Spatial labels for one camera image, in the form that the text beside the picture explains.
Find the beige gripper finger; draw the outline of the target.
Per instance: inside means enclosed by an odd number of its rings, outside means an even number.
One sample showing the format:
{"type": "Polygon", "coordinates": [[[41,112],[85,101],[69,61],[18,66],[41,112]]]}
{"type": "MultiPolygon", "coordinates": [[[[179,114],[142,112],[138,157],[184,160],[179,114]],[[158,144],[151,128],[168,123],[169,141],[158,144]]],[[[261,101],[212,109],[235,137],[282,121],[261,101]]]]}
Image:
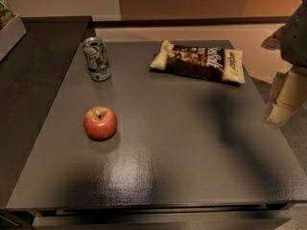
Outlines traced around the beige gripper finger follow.
{"type": "Polygon", "coordinates": [[[279,50],[281,48],[281,39],[284,34],[284,29],[284,26],[277,29],[262,42],[261,47],[268,50],[279,50]]]}
{"type": "Polygon", "coordinates": [[[265,120],[282,126],[307,101],[307,68],[293,66],[287,73],[277,72],[272,82],[265,120]]]}

